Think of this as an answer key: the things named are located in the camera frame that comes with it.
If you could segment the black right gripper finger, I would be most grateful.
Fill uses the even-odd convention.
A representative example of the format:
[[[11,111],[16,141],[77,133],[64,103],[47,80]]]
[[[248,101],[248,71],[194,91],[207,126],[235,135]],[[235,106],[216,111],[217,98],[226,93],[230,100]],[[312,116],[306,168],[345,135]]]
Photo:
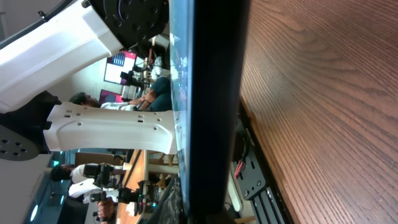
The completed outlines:
[[[186,224],[187,218],[183,211],[180,178],[175,174],[166,191],[146,224]]]

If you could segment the Samsung Galaxy smartphone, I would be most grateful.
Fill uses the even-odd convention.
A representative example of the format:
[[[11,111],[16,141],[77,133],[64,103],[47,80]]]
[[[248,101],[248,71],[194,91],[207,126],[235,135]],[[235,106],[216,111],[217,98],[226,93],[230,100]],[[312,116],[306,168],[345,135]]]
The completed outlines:
[[[220,213],[234,148],[250,3],[171,0],[170,71],[182,205]]]

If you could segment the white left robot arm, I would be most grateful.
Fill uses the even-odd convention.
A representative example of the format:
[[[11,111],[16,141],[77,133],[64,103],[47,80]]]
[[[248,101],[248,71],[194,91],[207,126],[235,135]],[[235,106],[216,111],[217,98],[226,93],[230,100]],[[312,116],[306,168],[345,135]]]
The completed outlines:
[[[98,93],[105,60],[160,34],[167,1],[63,1],[1,43],[1,158],[26,161],[71,149],[143,149],[175,154],[172,112],[76,105]]]

